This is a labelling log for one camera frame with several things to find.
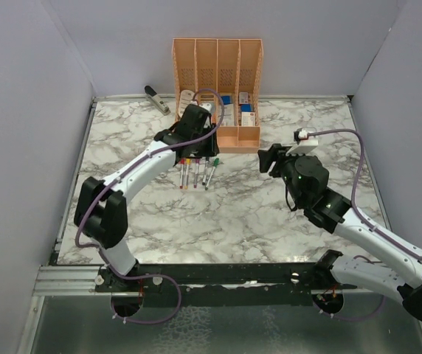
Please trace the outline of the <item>purple white pen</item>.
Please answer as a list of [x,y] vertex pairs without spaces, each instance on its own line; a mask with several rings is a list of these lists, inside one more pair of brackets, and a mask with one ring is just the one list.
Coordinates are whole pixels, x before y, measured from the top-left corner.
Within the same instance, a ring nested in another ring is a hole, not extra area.
[[201,159],[195,159],[194,172],[193,172],[193,188],[196,189],[199,182],[199,166]]

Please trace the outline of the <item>yellow white pen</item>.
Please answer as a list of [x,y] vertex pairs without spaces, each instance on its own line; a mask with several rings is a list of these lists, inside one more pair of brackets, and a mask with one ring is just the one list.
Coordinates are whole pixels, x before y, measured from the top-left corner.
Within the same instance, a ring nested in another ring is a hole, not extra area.
[[184,172],[184,189],[186,189],[186,190],[189,187],[190,165],[191,165],[191,159],[186,159],[185,160],[185,172]]

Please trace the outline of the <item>red white pen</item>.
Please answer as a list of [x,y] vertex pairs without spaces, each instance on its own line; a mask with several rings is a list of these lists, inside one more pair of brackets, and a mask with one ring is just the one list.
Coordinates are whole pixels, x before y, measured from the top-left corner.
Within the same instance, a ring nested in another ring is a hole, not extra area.
[[181,161],[180,161],[179,189],[183,189],[183,186],[184,186],[184,169],[185,169],[185,159],[181,159]]

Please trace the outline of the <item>green white pen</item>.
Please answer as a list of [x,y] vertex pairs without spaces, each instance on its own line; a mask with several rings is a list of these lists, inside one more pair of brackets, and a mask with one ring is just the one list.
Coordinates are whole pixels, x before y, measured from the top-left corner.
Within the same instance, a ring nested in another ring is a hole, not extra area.
[[220,159],[216,158],[216,159],[214,159],[214,161],[212,163],[212,168],[211,168],[210,174],[209,174],[208,179],[207,179],[206,184],[205,184],[205,190],[208,190],[210,188],[212,177],[214,176],[215,170],[216,170],[217,166],[219,165],[219,161],[220,161]]

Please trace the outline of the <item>blue white pen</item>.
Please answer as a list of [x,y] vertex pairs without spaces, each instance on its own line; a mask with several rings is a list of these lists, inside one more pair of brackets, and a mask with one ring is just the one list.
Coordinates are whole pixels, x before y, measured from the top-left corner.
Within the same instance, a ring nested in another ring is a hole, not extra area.
[[209,171],[210,171],[210,157],[206,157],[204,160],[203,178],[201,182],[203,186],[207,185]]

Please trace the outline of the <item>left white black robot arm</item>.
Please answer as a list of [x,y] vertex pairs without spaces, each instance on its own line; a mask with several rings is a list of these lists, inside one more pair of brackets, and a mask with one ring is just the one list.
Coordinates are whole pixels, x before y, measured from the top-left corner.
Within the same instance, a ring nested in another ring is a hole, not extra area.
[[[125,240],[128,205],[136,194],[177,165],[182,159],[216,156],[215,105],[211,102],[188,105],[181,119],[158,132],[135,159],[103,179],[87,178],[80,189],[74,216],[77,247],[96,247],[113,269],[112,282],[122,291],[133,289],[138,280],[138,261]],[[79,244],[80,235],[92,239]]]

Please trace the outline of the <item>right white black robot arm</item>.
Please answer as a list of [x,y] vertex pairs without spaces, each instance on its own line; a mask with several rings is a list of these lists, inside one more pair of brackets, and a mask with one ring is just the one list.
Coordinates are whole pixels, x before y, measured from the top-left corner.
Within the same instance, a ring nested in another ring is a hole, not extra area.
[[311,155],[293,154],[289,146],[273,144],[259,150],[259,170],[283,180],[291,211],[302,210],[316,227],[364,249],[381,265],[358,264],[339,251],[327,251],[314,269],[321,288],[355,285],[402,304],[422,322],[422,249],[368,218],[355,204],[328,187],[329,172]]

